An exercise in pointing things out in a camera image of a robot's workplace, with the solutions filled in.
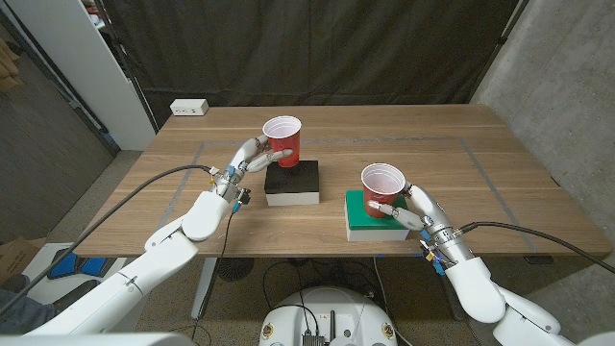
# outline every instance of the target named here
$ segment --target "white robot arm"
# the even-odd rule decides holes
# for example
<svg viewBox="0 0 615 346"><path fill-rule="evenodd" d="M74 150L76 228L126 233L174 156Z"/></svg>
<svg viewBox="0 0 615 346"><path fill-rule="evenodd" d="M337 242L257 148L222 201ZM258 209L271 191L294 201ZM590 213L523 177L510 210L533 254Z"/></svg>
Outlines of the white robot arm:
<svg viewBox="0 0 615 346"><path fill-rule="evenodd" d="M446 212L423 188L406 183L403 194L422 217L408 210L369 201L369 206L388 215L411 230L425 230L436 251L446 261L449 277L465 311L483 323L499 322L496 339L507 345L574 345L559 335L557 320L533 302L491 281L491 273L481 258L475 257L456 232Z"/></svg>
<svg viewBox="0 0 615 346"><path fill-rule="evenodd" d="M208 239L233 204L234 212L250 201L250 190L237 184L245 172L258 172L287 157L292 150L257 155L270 149L267 136L246 141L227 170L210 172L215 185L202 192L190 210L157 230L145 244L145 254L99 284L82 299L28 335L98 334L112 330L154 287L177 273L198 253L193 242Z"/></svg>

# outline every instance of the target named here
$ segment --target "wall outlet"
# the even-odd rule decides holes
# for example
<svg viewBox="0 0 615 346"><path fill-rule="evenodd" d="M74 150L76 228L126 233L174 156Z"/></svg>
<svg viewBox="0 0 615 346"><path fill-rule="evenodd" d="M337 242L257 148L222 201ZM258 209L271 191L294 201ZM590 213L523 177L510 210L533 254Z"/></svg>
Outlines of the wall outlet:
<svg viewBox="0 0 615 346"><path fill-rule="evenodd" d="M208 109L206 99L176 99L171 104L173 115L205 115Z"/></svg>

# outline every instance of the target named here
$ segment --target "table top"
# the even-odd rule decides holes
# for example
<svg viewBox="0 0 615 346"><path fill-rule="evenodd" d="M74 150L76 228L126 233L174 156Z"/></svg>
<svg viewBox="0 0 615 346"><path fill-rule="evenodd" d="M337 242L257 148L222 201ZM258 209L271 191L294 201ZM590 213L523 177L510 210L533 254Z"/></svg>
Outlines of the table top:
<svg viewBox="0 0 615 346"><path fill-rule="evenodd" d="M262 134L264 122L301 119L301 160L318 160L320 204L268 207L265 172L246 174L252 200L234 217L225 257L362 257L419 254L420 236L405 241L349 242L344 196L362 189L373 162L401 169L428 190L456 226L500 221L567 240L594 255L611 245L540 162L484 105L210 108L205 116L172 116L94 218L160 172L185 164L226 167L239 145ZM152 183L77 249L81 256L134 257L148 237L183 215L208 189L209 175L178 172ZM199 254L220 257L227 219ZM464 236L479 255L571 255L549 240L478 228Z"/></svg>

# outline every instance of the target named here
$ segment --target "white robot body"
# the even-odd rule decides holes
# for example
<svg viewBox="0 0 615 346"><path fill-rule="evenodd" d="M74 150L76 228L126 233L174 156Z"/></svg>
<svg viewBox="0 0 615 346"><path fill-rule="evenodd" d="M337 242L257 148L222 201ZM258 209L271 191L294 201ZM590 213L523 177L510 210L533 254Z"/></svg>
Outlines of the white robot body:
<svg viewBox="0 0 615 346"><path fill-rule="evenodd" d="M304 342L307 324L312 336L316 336L314 318L300 306L299 292L284 299L279 305L288 306L271 310L262 324L259 334L260 346L270 345L321 345L330 342L347 345L396 346L393 323L371 299L350 289L320 286L302 291L305 307L318 320L320 340L312 338Z"/></svg>

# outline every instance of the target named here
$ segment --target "plastic cup rim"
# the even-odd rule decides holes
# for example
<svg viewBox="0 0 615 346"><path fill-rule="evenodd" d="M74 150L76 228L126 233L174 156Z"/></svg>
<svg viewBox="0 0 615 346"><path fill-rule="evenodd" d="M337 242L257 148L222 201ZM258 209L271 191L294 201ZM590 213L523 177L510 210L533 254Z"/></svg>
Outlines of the plastic cup rim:
<svg viewBox="0 0 615 346"><path fill-rule="evenodd" d="M296 131L292 135L288 135L288 136L270 136L269 134L267 134L267 131L265 130L267 126L271 124L272 122L280 121L280 120L289 120L288 124L293 124L295 126L297 125L297 123L299 123L299 127L296 128ZM301 125L302 125L301 120L299 120L298 118L292 115L280 115L280 116L276 116L274 118L267 120L267 122L265 122L265 124L262 125L262 132L266 134L269 138L273 138L273 139L288 138L290 136L295 136L301 130Z"/></svg>
<svg viewBox="0 0 615 346"><path fill-rule="evenodd" d="M392 168L393 171L395 171L396 173L399 173L402 176L402 186L400 187L400 189L398 191L390 192L390 193L381 193L381 192L374 191L374 189L372 189L370 186L368 186L365 183L365 180L363 179L363 175L365 173L365 170L367 168L370 168L370 167L375 166L375 165L377 165L377 166L384 166L384 167L387 167L387 168ZM404 189L404 186L406 185L406 177L404 176L404 173L402 173L402 171L399 170L399 168L395 167L392 164L388 164L388 163L372 163L372 164L369 164L368 166L366 166L365 168L363 168L363 170L361 171L361 182L363 183L363 186L367 187L367 189L369 189L370 191L372 191L374 193L377 193L377 194L382 195L382 196L390 196L390 195L394 195L394 194L400 193Z"/></svg>

